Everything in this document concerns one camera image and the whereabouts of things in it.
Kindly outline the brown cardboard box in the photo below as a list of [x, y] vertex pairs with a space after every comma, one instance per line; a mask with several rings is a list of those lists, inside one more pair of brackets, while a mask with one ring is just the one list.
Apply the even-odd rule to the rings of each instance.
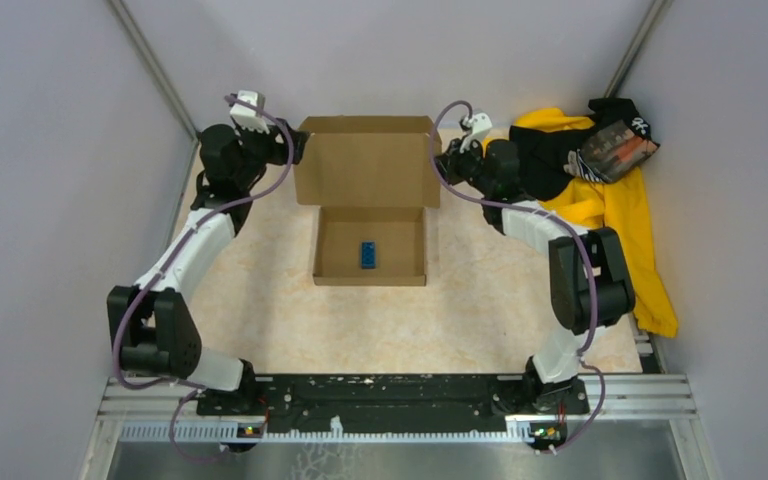
[[[427, 282], [426, 213], [440, 205], [429, 156], [441, 149], [427, 116], [309, 116], [294, 168], [296, 200], [318, 207], [317, 286], [421, 287]], [[360, 268], [374, 241], [377, 267]]]

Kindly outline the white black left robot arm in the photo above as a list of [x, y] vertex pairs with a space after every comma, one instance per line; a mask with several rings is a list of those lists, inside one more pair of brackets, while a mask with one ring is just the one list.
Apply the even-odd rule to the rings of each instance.
[[204, 346], [189, 302], [242, 230], [257, 198], [252, 190], [268, 166], [298, 164], [309, 137], [284, 120], [265, 132], [216, 124], [201, 133], [202, 169], [181, 232], [145, 274], [114, 287], [106, 299], [114, 371], [124, 388], [177, 383], [220, 391], [237, 414], [257, 406], [260, 388], [251, 363]]

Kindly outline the small blue block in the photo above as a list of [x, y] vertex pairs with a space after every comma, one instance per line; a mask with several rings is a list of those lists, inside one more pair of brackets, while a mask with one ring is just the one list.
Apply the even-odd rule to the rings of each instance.
[[359, 263], [363, 270], [372, 270], [377, 267], [377, 249], [374, 241], [360, 243]]

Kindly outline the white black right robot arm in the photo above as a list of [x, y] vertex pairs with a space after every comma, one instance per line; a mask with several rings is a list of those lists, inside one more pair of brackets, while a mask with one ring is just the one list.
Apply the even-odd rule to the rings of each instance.
[[524, 183], [516, 145], [487, 146], [465, 135], [433, 157], [448, 190], [465, 183], [478, 191], [474, 203], [485, 221], [504, 236], [545, 256], [556, 329], [525, 367], [523, 399], [548, 412], [574, 393], [581, 362], [597, 336], [635, 305], [635, 292], [618, 234], [585, 227], [542, 206]]

